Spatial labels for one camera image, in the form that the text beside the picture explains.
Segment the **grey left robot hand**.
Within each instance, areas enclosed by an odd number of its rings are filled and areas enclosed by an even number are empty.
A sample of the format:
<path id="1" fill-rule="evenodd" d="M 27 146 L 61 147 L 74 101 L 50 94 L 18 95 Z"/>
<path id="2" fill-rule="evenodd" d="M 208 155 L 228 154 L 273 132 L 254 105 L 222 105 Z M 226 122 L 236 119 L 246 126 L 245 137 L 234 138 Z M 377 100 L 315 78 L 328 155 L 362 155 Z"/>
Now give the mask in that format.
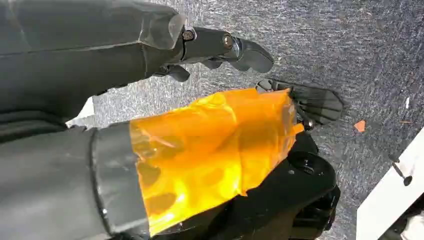
<path id="1" fill-rule="evenodd" d="M 268 72 L 271 55 L 222 30 L 188 28 L 144 0 L 0 3 L 0 237 L 223 239 L 227 203 L 277 194 L 304 126 L 288 90 L 218 92 L 106 128 L 68 127 L 86 100 L 185 63 Z"/>

